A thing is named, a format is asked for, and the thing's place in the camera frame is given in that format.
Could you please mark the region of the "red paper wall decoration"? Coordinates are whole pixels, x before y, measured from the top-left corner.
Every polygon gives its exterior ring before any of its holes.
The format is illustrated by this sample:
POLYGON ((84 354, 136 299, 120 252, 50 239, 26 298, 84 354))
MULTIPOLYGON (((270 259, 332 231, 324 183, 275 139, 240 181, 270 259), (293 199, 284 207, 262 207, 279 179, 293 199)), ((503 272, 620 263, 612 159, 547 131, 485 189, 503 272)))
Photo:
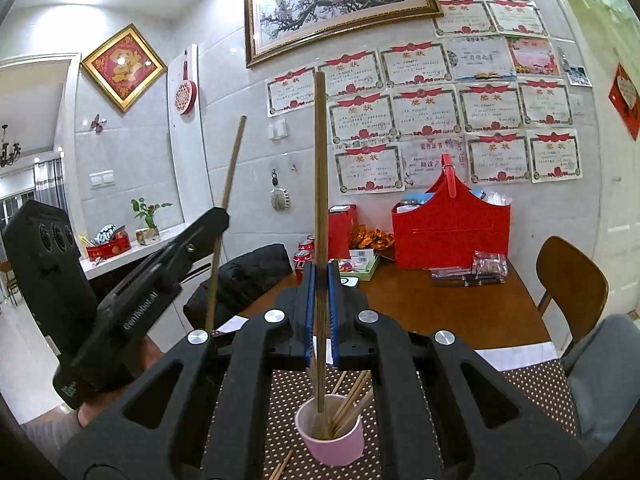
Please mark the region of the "red paper wall decoration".
POLYGON ((620 64, 617 65, 608 98, 623 119, 631 139, 637 140, 640 125, 639 92, 620 64))

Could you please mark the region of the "orange wrapped candies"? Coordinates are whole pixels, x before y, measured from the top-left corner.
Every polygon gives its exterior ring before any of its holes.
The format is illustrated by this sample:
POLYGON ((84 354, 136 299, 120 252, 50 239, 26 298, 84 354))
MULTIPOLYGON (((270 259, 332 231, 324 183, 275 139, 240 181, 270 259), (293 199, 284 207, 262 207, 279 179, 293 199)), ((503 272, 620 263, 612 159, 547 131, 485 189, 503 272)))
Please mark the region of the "orange wrapped candies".
POLYGON ((374 252, 382 254, 394 246, 395 239, 392 233, 380 229, 368 229, 364 224, 358 224, 352 228, 350 249, 372 249, 374 252))

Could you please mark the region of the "white black sideboard cabinet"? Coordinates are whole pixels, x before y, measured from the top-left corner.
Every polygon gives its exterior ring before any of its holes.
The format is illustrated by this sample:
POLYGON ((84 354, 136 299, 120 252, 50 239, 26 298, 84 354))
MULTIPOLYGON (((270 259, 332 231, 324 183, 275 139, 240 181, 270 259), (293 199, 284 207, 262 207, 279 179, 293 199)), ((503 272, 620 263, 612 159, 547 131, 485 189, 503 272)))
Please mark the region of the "white black sideboard cabinet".
POLYGON ((116 354, 143 339, 181 292, 181 282, 194 263, 214 252, 216 240, 228 226, 227 211, 209 209, 102 299, 85 299, 82 304, 93 308, 94 321, 78 353, 116 354))

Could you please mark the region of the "gold framed red picture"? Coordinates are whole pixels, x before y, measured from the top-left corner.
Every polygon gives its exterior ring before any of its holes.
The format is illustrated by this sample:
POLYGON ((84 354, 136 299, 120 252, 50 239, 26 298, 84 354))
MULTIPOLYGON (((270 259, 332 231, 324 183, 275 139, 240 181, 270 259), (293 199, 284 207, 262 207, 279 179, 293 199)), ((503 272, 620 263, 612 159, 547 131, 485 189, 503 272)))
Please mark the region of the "gold framed red picture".
POLYGON ((116 32, 83 58, 81 67, 122 113, 167 70, 134 24, 116 32))

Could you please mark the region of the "green white flat box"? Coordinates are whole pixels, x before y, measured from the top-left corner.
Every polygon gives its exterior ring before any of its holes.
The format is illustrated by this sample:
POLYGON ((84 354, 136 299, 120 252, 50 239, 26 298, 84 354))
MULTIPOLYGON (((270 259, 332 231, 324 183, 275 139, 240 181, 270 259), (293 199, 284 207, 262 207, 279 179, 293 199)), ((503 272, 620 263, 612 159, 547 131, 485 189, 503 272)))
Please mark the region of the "green white flat box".
POLYGON ((342 278, 358 278, 368 282, 378 268, 380 257, 373 249, 351 249, 349 257, 338 259, 338 270, 342 278))

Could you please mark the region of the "plum blossom framed painting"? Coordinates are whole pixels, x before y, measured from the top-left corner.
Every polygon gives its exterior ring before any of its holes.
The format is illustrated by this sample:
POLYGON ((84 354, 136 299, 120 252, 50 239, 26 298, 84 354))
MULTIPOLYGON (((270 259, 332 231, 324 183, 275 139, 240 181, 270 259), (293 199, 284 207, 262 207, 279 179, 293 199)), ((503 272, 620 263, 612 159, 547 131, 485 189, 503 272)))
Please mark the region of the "plum blossom framed painting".
POLYGON ((243 0, 245 65, 372 26, 444 15, 439 0, 243 0))

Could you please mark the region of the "potted green plant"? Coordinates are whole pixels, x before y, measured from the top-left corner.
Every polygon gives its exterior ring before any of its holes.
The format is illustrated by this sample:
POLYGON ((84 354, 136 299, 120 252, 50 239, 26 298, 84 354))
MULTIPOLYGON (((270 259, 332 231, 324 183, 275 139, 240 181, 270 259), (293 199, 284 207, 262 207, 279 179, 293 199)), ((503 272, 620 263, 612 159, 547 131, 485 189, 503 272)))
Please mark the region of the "potted green plant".
POLYGON ((148 203, 144 197, 131 200, 134 216, 144 222, 144 228, 136 231, 136 240, 140 245, 146 246, 160 240, 160 230, 155 222, 155 215, 157 211, 171 206, 172 203, 148 203))

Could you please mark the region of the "wall light switch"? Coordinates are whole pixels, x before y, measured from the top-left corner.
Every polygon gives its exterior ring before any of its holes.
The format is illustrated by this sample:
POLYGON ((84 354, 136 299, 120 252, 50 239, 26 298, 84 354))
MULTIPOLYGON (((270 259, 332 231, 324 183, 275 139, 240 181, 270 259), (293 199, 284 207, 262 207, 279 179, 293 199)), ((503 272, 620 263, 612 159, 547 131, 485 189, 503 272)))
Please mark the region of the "wall light switch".
POLYGON ((90 186, 92 188, 105 188, 115 184, 115 174, 113 170, 105 170, 90 174, 90 186))

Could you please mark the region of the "red round wall ornament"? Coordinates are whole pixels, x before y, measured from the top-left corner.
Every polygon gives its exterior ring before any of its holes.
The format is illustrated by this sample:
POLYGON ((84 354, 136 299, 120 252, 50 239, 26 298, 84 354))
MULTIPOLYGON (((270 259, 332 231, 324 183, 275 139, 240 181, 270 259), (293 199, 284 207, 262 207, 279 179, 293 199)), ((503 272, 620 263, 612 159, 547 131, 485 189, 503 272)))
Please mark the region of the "red round wall ornament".
POLYGON ((190 76, 189 61, 189 51, 184 50, 182 60, 182 81, 178 84, 174 94, 174 107, 179 115, 190 113, 194 107, 196 95, 198 94, 198 87, 190 76))

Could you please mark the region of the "brown wooden chair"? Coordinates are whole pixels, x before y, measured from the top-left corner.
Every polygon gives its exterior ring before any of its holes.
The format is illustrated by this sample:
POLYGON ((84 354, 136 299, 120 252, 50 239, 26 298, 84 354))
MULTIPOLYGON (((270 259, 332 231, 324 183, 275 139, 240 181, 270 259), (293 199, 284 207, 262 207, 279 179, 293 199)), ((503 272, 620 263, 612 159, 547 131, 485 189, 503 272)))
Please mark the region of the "brown wooden chair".
POLYGON ((597 326, 608 300, 608 280, 588 256, 556 235, 542 244, 536 273, 544 288, 538 312, 544 315, 556 304, 570 330, 570 351, 597 326))

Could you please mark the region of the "red gift basket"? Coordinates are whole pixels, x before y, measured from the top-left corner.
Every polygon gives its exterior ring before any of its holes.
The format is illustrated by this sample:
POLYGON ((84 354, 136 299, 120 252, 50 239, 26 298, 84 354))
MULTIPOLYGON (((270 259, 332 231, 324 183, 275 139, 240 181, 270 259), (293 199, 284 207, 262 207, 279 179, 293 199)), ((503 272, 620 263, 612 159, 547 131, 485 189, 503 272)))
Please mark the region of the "red gift basket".
POLYGON ((442 155, 442 172, 426 194, 430 199, 411 210, 393 206, 398 268, 468 268, 476 252, 509 252, 511 207, 475 196, 457 177, 448 154, 442 155))

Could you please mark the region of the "red gift box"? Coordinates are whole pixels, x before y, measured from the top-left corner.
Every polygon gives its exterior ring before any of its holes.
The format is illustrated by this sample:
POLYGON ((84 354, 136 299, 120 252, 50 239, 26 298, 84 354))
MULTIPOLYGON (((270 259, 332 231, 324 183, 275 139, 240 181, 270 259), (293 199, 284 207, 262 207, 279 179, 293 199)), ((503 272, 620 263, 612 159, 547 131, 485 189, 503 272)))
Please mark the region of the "red gift box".
POLYGON ((329 258, 348 259, 352 231, 358 224, 357 206, 334 205, 329 209, 329 258))

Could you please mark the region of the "red tin with items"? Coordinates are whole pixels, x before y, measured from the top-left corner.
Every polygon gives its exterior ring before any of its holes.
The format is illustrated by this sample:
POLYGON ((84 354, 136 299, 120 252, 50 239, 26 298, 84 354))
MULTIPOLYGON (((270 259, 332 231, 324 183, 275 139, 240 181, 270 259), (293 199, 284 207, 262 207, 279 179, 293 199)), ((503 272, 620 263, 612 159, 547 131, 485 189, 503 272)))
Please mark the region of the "red tin with items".
POLYGON ((79 235, 78 240, 85 246, 90 261, 114 258, 131 248, 125 227, 114 224, 107 224, 93 238, 79 235))

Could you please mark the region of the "black jacket on chair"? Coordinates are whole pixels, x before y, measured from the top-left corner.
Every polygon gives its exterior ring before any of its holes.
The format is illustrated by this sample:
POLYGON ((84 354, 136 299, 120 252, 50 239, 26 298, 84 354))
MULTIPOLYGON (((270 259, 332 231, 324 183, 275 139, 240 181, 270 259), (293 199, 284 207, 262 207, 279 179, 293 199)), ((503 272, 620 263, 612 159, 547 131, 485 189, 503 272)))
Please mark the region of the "black jacket on chair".
POLYGON ((283 244, 270 244, 237 256, 218 271, 214 327, 248 308, 293 273, 283 244))

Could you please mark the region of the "red soda can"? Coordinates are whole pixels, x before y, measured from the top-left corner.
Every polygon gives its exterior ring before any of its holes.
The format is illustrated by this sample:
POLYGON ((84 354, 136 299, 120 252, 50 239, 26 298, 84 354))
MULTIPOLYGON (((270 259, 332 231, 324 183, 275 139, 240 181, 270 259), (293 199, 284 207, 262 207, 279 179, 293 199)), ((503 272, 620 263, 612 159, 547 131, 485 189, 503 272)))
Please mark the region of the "red soda can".
POLYGON ((305 264, 312 260, 314 260, 314 236, 308 235, 298 243, 296 253, 293 256, 293 266, 298 284, 303 281, 305 264))

